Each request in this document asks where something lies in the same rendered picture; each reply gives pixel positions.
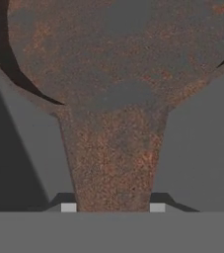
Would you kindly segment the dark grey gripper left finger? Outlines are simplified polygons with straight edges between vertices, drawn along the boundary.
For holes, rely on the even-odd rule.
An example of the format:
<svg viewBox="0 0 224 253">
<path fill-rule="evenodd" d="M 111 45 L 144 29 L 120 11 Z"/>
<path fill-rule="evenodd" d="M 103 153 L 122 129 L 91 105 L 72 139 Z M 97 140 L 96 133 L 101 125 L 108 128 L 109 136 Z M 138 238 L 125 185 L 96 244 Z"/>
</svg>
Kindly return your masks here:
<svg viewBox="0 0 224 253">
<path fill-rule="evenodd" d="M 73 193 L 58 193 L 51 201 L 40 207 L 29 207 L 28 211 L 59 211 L 63 205 L 76 205 Z"/>
</svg>

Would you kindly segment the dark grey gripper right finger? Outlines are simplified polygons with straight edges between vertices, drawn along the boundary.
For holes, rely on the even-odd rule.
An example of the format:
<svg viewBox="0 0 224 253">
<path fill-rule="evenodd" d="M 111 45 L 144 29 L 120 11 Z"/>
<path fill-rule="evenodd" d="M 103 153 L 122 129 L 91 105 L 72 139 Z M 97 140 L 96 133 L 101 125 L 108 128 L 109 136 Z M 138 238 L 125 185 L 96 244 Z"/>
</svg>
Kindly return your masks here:
<svg viewBox="0 0 224 253">
<path fill-rule="evenodd" d="M 198 212 L 198 210 L 176 202 L 168 193 L 152 193 L 150 197 L 151 204 L 165 204 L 172 208 L 186 212 Z"/>
</svg>

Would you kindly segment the rusty brown pan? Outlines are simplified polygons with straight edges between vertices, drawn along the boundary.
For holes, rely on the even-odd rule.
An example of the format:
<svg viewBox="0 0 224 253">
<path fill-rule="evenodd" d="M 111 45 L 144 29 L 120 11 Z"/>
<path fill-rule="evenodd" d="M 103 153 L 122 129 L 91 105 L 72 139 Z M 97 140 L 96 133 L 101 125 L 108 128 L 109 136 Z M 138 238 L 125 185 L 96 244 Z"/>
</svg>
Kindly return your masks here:
<svg viewBox="0 0 224 253">
<path fill-rule="evenodd" d="M 147 211 L 169 112 L 224 72 L 224 0 L 0 0 L 0 72 L 57 118 L 79 211 Z"/>
</svg>

